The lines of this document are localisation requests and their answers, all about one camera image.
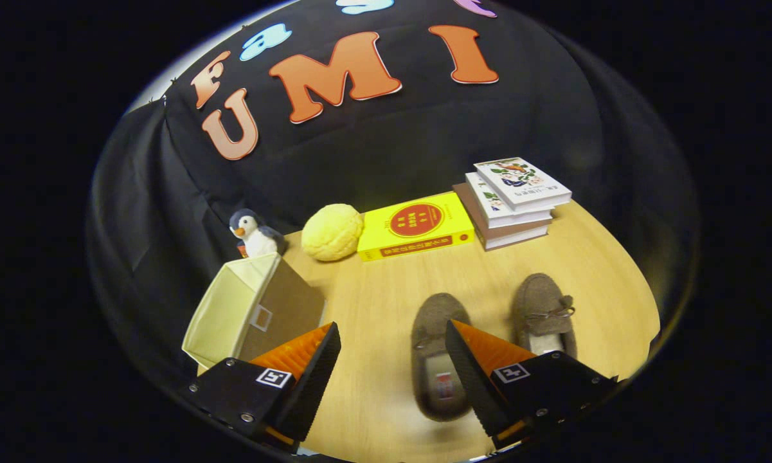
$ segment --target wooden table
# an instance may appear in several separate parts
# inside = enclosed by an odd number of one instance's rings
[[[322,263],[287,235],[285,260],[328,300],[343,348],[318,414],[301,446],[352,461],[461,461],[494,449],[474,411],[433,422],[417,408],[410,331],[433,293],[451,293],[473,326],[512,340],[515,291],[547,273],[574,297],[577,359],[603,375],[628,378],[647,359],[660,329],[656,302],[638,266],[579,204],[554,210],[547,237],[489,252],[474,243],[365,262]]]

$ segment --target penguin plush toy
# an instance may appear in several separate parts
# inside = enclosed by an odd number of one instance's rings
[[[240,209],[232,214],[229,229],[240,239],[237,247],[244,257],[259,257],[277,252],[285,253],[288,243],[280,232],[262,225],[260,216],[251,209]]]

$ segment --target black background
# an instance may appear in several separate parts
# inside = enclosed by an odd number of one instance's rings
[[[94,164],[135,96],[268,5],[0,6],[0,460],[259,458],[133,369],[94,301],[82,232]],[[772,3],[521,9],[656,106],[704,216],[697,292],[670,343],[532,457],[772,461]]]

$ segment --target red circle label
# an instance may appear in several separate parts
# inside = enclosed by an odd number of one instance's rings
[[[429,203],[406,206],[391,216],[389,230],[398,237],[419,237],[442,223],[442,211]]]

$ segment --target fabric storage box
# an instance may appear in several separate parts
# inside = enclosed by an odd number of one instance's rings
[[[228,262],[197,306],[183,351],[210,368],[227,357],[250,361],[318,328],[326,299],[279,254]]]

